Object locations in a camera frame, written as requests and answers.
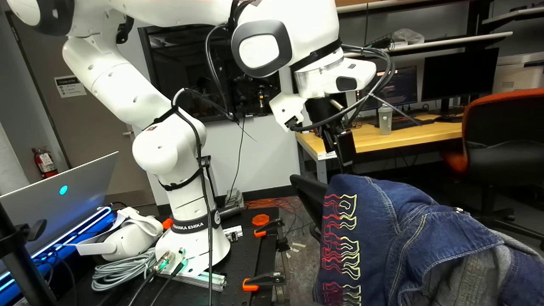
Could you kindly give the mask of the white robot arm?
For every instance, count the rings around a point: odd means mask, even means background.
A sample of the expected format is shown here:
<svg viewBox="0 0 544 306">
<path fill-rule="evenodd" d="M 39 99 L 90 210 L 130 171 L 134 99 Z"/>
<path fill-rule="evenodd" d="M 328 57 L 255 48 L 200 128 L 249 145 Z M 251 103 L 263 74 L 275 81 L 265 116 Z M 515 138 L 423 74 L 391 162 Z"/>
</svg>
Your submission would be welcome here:
<svg viewBox="0 0 544 306">
<path fill-rule="evenodd" d="M 119 53 L 120 26 L 134 19 L 156 28 L 226 30 L 232 60 L 244 75 L 292 74 L 295 89 L 270 103 L 285 132 L 302 125 L 307 101 L 362 91 L 375 77 L 374 64 L 343 53 L 334 0 L 6 0 L 6 6 L 30 30 L 61 36 L 62 60 L 79 84 L 139 132 L 132 157 L 158 179 L 173 215 L 173 227 L 154 252 L 173 254 L 193 273 L 219 264 L 231 251 L 198 164 L 205 128 Z"/>
</svg>

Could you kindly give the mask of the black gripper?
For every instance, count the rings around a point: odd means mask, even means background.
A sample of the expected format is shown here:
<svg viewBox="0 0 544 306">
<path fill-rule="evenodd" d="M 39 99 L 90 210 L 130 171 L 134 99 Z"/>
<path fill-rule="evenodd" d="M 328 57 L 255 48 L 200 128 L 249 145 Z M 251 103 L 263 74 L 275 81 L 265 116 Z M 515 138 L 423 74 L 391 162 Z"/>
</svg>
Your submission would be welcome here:
<svg viewBox="0 0 544 306">
<path fill-rule="evenodd" d="M 323 140 L 326 152 L 334 152 L 340 167 L 351 167 L 355 147 L 351 132 L 343 126 L 340 113 L 343 106 L 331 99 L 309 99 L 306 111 L 312 123 L 312 132 Z"/>
</svg>

